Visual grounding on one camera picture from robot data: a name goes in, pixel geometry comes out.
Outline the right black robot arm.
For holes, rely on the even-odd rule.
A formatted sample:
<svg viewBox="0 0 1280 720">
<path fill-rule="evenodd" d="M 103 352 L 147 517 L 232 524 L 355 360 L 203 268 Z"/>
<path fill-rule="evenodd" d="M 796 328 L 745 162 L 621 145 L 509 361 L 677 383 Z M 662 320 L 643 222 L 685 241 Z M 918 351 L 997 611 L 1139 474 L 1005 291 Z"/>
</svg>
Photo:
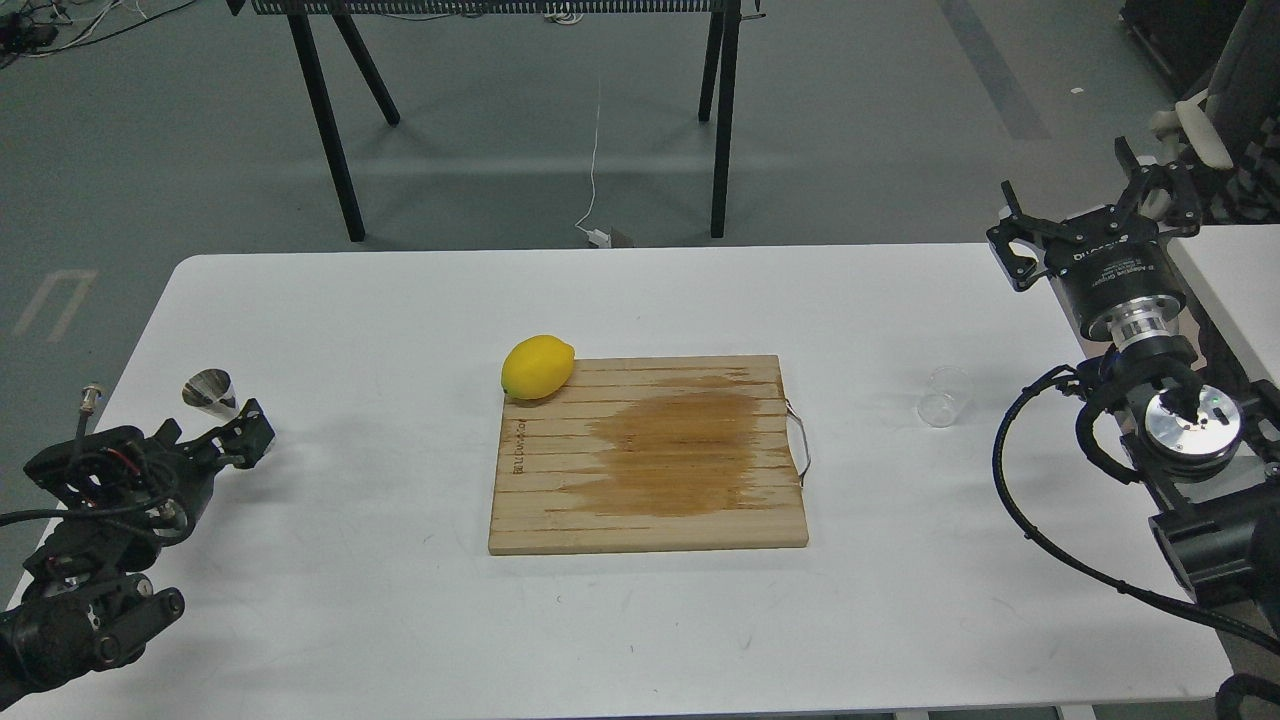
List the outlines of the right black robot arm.
<svg viewBox="0 0 1280 720">
<path fill-rule="evenodd" d="M 1103 342 L 1100 357 L 1060 365 L 1024 387 L 992 448 L 997 496 L 1023 536 L 1066 566 L 1120 594 L 1268 653 L 1277 652 L 1277 388 L 1267 380 L 1229 393 L 1194 372 L 1197 352 L 1174 323 L 1187 306 L 1167 254 L 1192 237 L 1202 211 L 1184 161 L 1142 161 L 1114 145 L 1126 176 L 1120 197 L 1060 222 L 1021 209 L 1002 182 L 1007 211 L 986 237 L 1011 287 L 1057 283 L 1078 334 Z M 1149 529 L 1184 600 L 1097 570 L 1053 543 L 1015 502 L 1004 470 L 1006 438 L 1047 389 L 1082 401 L 1074 436 L 1105 475 L 1143 486 L 1158 507 Z"/>
</svg>

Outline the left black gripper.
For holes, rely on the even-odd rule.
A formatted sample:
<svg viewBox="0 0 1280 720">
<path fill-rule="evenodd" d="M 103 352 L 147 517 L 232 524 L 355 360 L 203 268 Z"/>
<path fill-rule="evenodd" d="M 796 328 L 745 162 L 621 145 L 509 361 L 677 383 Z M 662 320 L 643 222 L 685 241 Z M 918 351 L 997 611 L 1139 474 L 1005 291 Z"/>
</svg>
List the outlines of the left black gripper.
<svg viewBox="0 0 1280 720">
<path fill-rule="evenodd" d="M 253 469 L 276 437 L 256 398 L 202 436 L 182 441 L 182 432 L 173 418 L 150 437 L 136 427 L 97 432 L 41 450 L 23 473 L 69 511 L 106 512 L 177 544 L 207 507 L 216 470 Z"/>
</svg>

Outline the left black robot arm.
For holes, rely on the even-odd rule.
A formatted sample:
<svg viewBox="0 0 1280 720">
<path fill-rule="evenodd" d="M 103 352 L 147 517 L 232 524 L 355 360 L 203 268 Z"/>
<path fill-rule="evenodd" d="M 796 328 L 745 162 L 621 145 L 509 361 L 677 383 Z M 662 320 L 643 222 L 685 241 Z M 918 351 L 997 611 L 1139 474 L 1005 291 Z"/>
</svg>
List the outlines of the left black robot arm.
<svg viewBox="0 0 1280 720">
<path fill-rule="evenodd" d="M 134 662 L 183 615 L 184 596 L 156 589 L 146 571 L 193 534 L 216 475 L 255 468 L 275 437 L 256 398 L 220 409 L 227 423 L 189 441 L 172 419 L 151 436 L 128 425 L 88 433 L 79 420 L 73 439 L 26 464 L 59 507 L 3 515 L 4 525 L 55 523 L 23 564 L 31 580 L 18 605 L 3 612 L 4 707 Z"/>
</svg>

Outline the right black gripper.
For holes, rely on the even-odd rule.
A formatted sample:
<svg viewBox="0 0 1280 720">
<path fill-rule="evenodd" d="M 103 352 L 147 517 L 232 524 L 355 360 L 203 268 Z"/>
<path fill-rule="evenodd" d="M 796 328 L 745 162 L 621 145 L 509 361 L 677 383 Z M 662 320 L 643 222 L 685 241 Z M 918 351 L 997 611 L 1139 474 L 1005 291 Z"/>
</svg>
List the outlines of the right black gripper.
<svg viewBox="0 0 1280 720">
<path fill-rule="evenodd" d="M 1142 163 L 1125 137 L 1114 154 L 1126 187 L 1114 205 L 1065 222 L 1027 215 L 1012 183 L 1000 183 L 1007 215 L 986 240 L 1015 292 L 1050 274 L 1065 293 L 1078 334 L 1105 342 L 1129 307 L 1175 323 L 1187 305 L 1160 237 L 1192 237 L 1202 227 L 1199 196 L 1183 161 Z M 1158 232 L 1158 225 L 1165 229 Z"/>
</svg>

